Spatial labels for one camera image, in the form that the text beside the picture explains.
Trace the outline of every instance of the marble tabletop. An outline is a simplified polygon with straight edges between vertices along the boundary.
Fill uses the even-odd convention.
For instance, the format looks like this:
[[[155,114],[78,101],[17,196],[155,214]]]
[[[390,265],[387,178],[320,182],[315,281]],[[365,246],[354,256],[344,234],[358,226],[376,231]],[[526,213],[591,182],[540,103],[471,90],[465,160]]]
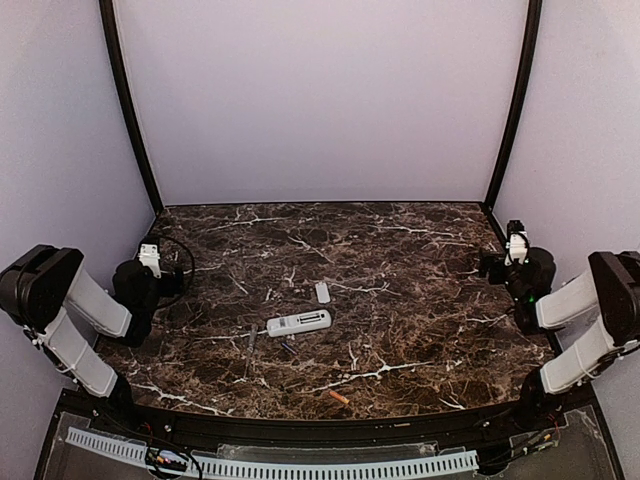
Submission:
[[[553,356],[545,337],[520,334],[505,289],[478,278],[479,249],[499,243],[475,203],[180,206],[153,231],[192,250],[193,285],[139,349],[98,347],[143,405],[268,419],[437,413],[515,400]],[[162,254],[163,268],[190,273],[179,247]],[[319,308],[333,325],[287,338],[297,355],[265,333],[270,318]]]

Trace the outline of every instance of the black frame pole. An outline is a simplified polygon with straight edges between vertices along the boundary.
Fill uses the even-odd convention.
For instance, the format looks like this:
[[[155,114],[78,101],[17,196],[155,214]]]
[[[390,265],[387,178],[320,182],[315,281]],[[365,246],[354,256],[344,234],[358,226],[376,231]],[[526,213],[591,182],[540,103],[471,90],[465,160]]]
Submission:
[[[127,126],[127,132],[129,132],[129,140],[133,147],[133,153],[136,157],[138,169],[140,170],[140,175],[142,175],[142,181],[144,182],[145,189],[147,190],[149,201],[151,202],[151,206],[153,207],[156,215],[158,215],[164,209],[164,205],[162,203],[162,198],[160,198],[160,191],[158,190],[158,185],[156,184],[156,180],[153,176],[153,171],[151,170],[151,164],[149,163],[149,157],[147,156],[147,151],[144,147],[142,133],[140,132],[140,125],[138,124],[138,118],[133,106],[131,90],[129,89],[127,73],[124,68],[124,59],[120,48],[120,37],[118,36],[118,26],[113,9],[113,0],[99,1],[104,38],[107,43],[109,60],[111,61],[111,71],[113,72],[113,80],[115,81],[116,90],[118,91],[122,115]]]
[[[516,76],[516,84],[513,89],[513,97],[511,98],[511,107],[507,116],[507,124],[505,125],[500,151],[496,166],[491,176],[489,190],[484,200],[485,206],[489,210],[493,210],[500,193],[500,187],[504,180],[504,174],[507,171],[511,149],[518,131],[518,123],[522,114],[524,98],[527,94],[527,86],[529,85],[529,75],[531,74],[531,65],[533,64],[533,54],[536,49],[536,40],[538,38],[538,27],[540,26],[540,14],[542,12],[542,0],[529,0],[529,10],[527,12],[527,24],[524,30],[524,39],[522,41],[522,51],[520,53],[520,64],[518,65],[518,74]]]

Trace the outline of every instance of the white remote control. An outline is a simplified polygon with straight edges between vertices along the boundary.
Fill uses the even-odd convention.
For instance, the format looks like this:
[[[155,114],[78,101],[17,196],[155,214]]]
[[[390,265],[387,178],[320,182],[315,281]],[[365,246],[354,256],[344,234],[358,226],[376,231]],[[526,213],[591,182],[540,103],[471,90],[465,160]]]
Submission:
[[[267,332],[270,337],[281,337],[295,333],[311,332],[331,326],[331,315],[326,310],[272,318],[267,321]]]

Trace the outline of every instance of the small orange piece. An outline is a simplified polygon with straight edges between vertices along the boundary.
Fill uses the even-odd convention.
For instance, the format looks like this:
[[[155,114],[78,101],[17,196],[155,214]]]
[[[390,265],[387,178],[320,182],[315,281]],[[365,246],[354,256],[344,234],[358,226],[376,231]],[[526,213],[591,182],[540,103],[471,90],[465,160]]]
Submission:
[[[334,392],[333,390],[329,390],[329,395],[338,400],[339,402],[344,403],[345,405],[349,405],[349,399],[347,397],[343,397],[338,392]]]

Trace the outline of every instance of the wall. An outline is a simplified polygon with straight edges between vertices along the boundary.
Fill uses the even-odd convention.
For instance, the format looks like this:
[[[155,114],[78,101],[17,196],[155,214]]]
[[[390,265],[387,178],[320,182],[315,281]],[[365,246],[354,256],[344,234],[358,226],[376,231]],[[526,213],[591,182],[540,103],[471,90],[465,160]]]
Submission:
[[[640,4],[545,2],[531,82],[496,214],[523,220],[560,282],[595,250],[640,242]],[[595,382],[627,478],[640,471],[640,355]]]
[[[1,2],[0,269],[75,246],[102,285],[152,221],[119,110],[98,2]],[[33,476],[63,380],[0,313],[0,478]]]
[[[526,0],[117,4],[167,204],[484,197]]]

